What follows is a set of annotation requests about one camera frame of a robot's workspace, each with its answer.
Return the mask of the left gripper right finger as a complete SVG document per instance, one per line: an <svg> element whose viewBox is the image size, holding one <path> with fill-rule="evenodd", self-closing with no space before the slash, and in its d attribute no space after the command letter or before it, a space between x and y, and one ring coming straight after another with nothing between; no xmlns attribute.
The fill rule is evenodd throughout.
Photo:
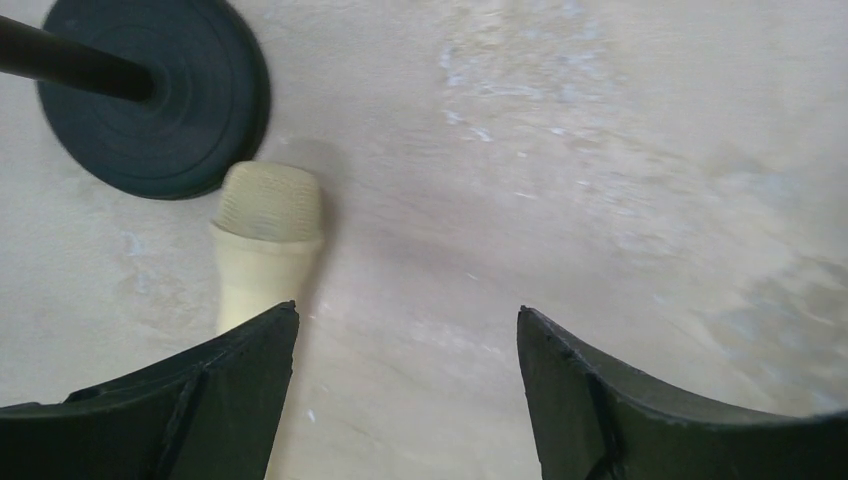
<svg viewBox="0 0 848 480"><path fill-rule="evenodd" d="M843 479L847 415L788 417L653 377L522 307L517 351L545 479Z"/></svg>

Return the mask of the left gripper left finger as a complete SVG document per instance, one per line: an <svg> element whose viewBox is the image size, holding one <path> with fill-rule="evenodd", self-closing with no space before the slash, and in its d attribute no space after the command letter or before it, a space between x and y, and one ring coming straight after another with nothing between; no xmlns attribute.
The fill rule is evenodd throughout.
<svg viewBox="0 0 848 480"><path fill-rule="evenodd" d="M292 376L293 302L57 404L1 411L5 479L262 479Z"/></svg>

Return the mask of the cream microphone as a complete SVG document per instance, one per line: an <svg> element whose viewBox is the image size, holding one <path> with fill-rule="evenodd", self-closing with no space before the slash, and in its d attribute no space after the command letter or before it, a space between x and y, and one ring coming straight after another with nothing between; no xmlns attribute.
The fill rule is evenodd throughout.
<svg viewBox="0 0 848 480"><path fill-rule="evenodd" d="M311 173L246 161L227 173L210 232L219 274L216 333L300 297L324 244Z"/></svg>

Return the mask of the black round-base stand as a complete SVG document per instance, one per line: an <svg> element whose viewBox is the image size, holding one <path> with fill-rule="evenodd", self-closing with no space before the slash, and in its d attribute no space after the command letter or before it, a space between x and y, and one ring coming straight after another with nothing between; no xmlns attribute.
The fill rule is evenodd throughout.
<svg viewBox="0 0 848 480"><path fill-rule="evenodd" d="M272 104L260 45L226 1L58 1L38 28L2 19L1 69L35 81L82 168L149 199L218 189L257 152Z"/></svg>

